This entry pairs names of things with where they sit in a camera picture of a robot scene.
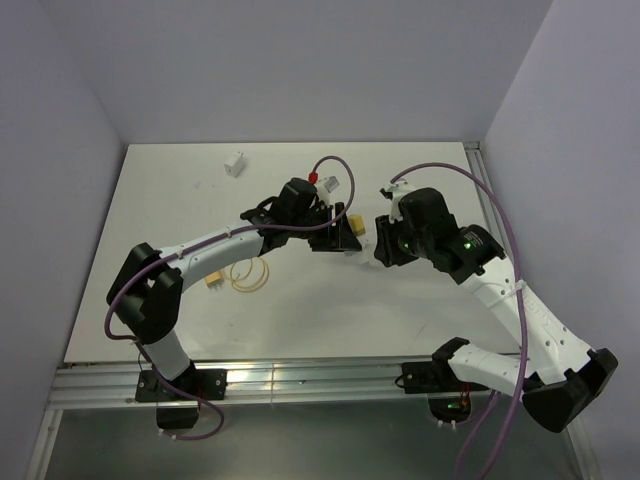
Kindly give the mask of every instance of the white cube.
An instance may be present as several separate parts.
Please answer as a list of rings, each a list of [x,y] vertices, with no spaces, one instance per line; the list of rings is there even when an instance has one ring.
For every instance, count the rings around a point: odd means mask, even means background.
[[[236,152],[224,162],[224,169],[230,177],[237,177],[246,164],[242,152]]]

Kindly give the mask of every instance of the beige cord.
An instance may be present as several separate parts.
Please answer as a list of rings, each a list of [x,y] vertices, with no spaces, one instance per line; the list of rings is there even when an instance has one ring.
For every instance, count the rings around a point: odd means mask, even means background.
[[[249,271],[244,276],[242,276],[242,277],[238,276],[237,278],[233,278],[233,269],[235,268],[235,266],[239,262],[236,262],[233,265],[231,265],[231,269],[229,270],[229,275],[227,275],[227,273],[225,272],[225,269],[223,268],[222,269],[222,276],[226,280],[229,280],[231,282],[231,287],[234,290],[236,290],[236,291],[238,291],[240,293],[257,292],[262,287],[264,287],[264,285],[267,283],[267,280],[269,280],[269,264],[262,257],[258,257],[258,259],[262,262],[262,274],[260,275],[260,278],[258,278],[258,280],[256,280],[251,285],[239,285],[238,281],[245,280],[251,274],[251,272],[253,270],[253,258],[251,259],[251,263],[250,263],[250,266],[249,266]]]

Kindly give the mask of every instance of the gray wall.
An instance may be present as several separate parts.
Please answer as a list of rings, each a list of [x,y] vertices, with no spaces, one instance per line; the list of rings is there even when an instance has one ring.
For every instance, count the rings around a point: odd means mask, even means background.
[[[41,0],[130,143],[480,140],[551,0]]]
[[[21,478],[122,145],[40,5],[0,13],[0,477]]]
[[[605,478],[637,478],[640,3],[554,2],[486,138],[549,306],[621,362],[584,415]]]

